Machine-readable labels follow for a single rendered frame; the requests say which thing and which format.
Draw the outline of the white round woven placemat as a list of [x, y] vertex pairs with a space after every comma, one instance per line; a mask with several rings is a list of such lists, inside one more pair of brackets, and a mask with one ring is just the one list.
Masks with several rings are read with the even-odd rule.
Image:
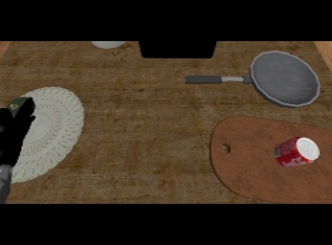
[[83, 133], [83, 103], [70, 90], [44, 87], [27, 92], [21, 97], [34, 100], [36, 120], [24, 138], [13, 167], [13, 183], [33, 180], [56, 167]]

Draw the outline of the black box appliance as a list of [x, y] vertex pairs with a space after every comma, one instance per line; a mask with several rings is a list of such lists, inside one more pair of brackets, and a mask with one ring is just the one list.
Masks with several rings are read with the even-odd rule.
[[143, 58], [211, 58], [214, 41], [140, 41]]

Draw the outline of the red can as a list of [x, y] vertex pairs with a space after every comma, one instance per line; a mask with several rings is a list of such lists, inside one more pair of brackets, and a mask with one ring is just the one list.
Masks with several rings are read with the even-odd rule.
[[300, 167], [319, 158], [319, 148], [312, 139], [294, 137], [275, 147], [273, 154], [284, 167]]

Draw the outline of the white round bowl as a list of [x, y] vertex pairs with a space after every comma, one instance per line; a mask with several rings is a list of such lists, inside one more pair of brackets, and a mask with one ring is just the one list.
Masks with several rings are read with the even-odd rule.
[[114, 49], [120, 47], [126, 41], [90, 41], [92, 45], [101, 49]]

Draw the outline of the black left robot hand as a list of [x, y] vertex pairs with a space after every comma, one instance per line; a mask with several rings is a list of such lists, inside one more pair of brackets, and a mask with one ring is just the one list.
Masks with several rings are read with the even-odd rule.
[[34, 109], [36, 103], [31, 98], [25, 99], [15, 115], [9, 108], [0, 108], [0, 166], [16, 165], [22, 141], [36, 120]]

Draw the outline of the dark green can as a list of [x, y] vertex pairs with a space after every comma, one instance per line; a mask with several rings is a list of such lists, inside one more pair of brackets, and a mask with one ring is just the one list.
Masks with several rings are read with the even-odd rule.
[[11, 102], [8, 103], [8, 109], [11, 110], [12, 112], [12, 115], [16, 114], [21, 106], [24, 105], [27, 101], [27, 97], [18, 97], [15, 99], [11, 100]]

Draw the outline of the brown wooden cutting board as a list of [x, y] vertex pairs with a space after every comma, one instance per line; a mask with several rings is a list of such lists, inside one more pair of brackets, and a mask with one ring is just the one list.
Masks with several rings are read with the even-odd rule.
[[[275, 147], [294, 137], [316, 142], [319, 158], [282, 167]], [[233, 116], [216, 126], [211, 159], [223, 185], [239, 195], [276, 203], [332, 203], [332, 132], [295, 122]]]

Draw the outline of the grey frying pan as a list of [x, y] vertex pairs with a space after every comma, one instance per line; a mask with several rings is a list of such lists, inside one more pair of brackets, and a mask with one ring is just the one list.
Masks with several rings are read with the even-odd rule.
[[310, 105], [319, 96], [320, 84], [309, 63], [292, 54], [263, 52], [242, 77], [186, 76], [186, 84], [241, 82], [250, 84], [261, 98], [276, 106], [297, 108]]

